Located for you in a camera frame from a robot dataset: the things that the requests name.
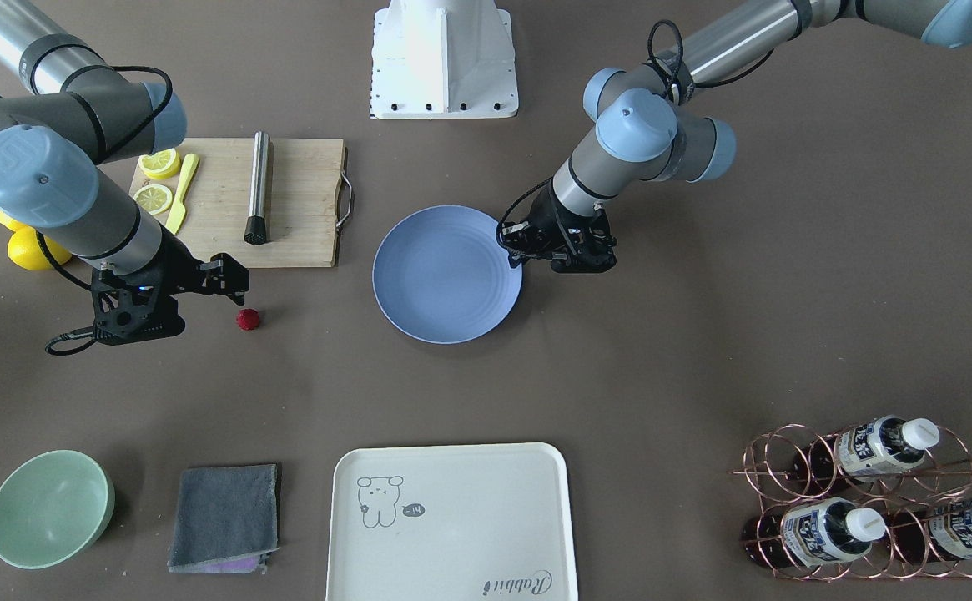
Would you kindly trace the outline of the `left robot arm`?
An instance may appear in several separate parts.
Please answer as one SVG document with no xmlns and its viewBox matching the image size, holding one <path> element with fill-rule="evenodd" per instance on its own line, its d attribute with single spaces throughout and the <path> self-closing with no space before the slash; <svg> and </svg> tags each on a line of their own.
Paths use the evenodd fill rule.
<svg viewBox="0 0 972 601">
<path fill-rule="evenodd" d="M 648 46 L 637 68 L 603 69 L 588 81 L 582 107 L 592 129 L 532 188 L 527 216 L 496 227 L 512 269 L 531 260 L 549 261 L 558 273 L 611 269 L 609 201 L 634 181 L 712 181 L 733 163 L 736 134 L 721 119 L 689 113 L 688 100 L 755 71 L 803 32 L 848 17 L 928 45 L 972 43 L 972 1 L 748 1 L 687 38 L 662 20 L 675 45 Z"/>
</svg>

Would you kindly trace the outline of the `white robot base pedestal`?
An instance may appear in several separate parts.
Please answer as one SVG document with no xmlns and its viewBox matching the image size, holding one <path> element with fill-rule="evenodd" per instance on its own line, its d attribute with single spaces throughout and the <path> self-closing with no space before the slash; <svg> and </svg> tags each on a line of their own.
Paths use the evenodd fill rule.
<svg viewBox="0 0 972 601">
<path fill-rule="evenodd" d="M 375 12 L 374 119 L 517 115 L 511 16 L 493 1 L 391 1 Z"/>
</svg>

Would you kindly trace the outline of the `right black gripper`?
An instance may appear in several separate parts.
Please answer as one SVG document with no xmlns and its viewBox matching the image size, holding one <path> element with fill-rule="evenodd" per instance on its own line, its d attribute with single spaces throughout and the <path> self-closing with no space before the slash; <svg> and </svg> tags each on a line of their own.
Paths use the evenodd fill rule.
<svg viewBox="0 0 972 601">
<path fill-rule="evenodd" d="M 248 290 L 249 271 L 233 256 L 217 254 L 209 262 L 199 261 L 163 230 L 158 254 L 142 270 L 123 276 L 108 267 L 93 272 L 95 339 L 115 346 L 174 337 L 185 328 L 174 295 L 223 295 L 241 306 Z"/>
</svg>

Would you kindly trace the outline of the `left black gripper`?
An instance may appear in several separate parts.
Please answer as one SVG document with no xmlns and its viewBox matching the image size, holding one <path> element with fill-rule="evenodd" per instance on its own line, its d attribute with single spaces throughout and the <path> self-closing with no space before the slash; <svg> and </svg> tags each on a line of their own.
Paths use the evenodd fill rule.
<svg viewBox="0 0 972 601">
<path fill-rule="evenodd" d="M 528 216 L 509 221 L 509 214 L 532 193 L 536 198 Z M 570 212 L 559 202 L 550 179 L 516 199 L 498 222 L 498 244 L 508 252 L 512 269 L 547 260 L 556 273 L 603 273 L 617 263 L 616 243 L 604 209 L 596 208 L 589 216 Z"/>
</svg>

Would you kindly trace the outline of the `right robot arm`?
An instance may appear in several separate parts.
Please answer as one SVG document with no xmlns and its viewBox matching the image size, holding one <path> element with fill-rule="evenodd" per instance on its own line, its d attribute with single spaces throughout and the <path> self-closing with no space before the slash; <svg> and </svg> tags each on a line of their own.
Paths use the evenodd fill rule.
<svg viewBox="0 0 972 601">
<path fill-rule="evenodd" d="M 0 1 L 0 60 L 29 95 L 0 96 L 0 210 L 92 266 L 95 319 L 46 347 L 161 339 L 185 328 L 176 295 L 243 305 L 249 272 L 233 256 L 199 261 L 99 168 L 172 149 L 187 114 L 169 77 L 132 83 L 28 1 Z"/>
</svg>

